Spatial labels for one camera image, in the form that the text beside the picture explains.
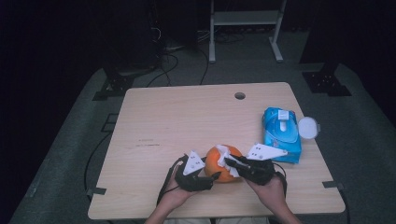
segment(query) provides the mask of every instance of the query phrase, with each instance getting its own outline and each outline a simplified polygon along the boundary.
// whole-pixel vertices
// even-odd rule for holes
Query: dark background
[[[277,6],[216,2],[239,10]],[[390,0],[289,0],[282,30],[310,29],[301,63],[347,65],[395,124],[394,11]],[[152,44],[150,26],[161,27],[164,38],[193,44],[195,31],[208,28],[208,16],[209,1],[202,0],[0,1],[0,222],[12,216],[104,58],[115,66],[155,65],[161,48]]]

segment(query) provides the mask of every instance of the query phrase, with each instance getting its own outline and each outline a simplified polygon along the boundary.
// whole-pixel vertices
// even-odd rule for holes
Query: black tripod base
[[[303,77],[313,93],[327,93],[329,96],[351,96],[346,86],[341,85],[333,74],[303,72]]]

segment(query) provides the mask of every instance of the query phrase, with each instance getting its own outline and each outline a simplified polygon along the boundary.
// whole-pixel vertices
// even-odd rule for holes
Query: white triangular marker plate
[[[247,159],[254,161],[265,161],[275,157],[288,155],[288,151],[276,147],[268,147],[256,143],[248,152]]]
[[[186,167],[184,168],[183,175],[189,175],[197,170],[205,167],[205,163],[201,160],[201,157],[192,150],[187,160]]]

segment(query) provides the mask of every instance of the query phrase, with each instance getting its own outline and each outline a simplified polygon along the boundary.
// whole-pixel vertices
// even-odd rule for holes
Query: white metal stand
[[[276,57],[276,61],[283,62],[282,54],[277,46],[280,25],[282,23],[287,0],[282,0],[279,10],[268,11],[224,11],[215,12],[215,0],[211,2],[210,8],[210,42],[209,61],[216,62],[215,53],[215,26],[216,25],[262,25],[274,24],[276,26],[274,36],[269,38],[271,47]]]

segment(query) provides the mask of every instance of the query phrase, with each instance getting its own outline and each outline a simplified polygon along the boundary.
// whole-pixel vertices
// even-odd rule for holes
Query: white tissue
[[[226,168],[228,171],[230,171],[230,175],[232,175],[233,177],[239,177],[238,171],[236,171],[235,168],[227,165],[227,163],[224,160],[224,158],[228,158],[235,161],[235,159],[231,156],[230,149],[228,149],[228,147],[223,145],[216,145],[216,148],[218,149],[220,154],[220,158],[218,160],[218,166]]]

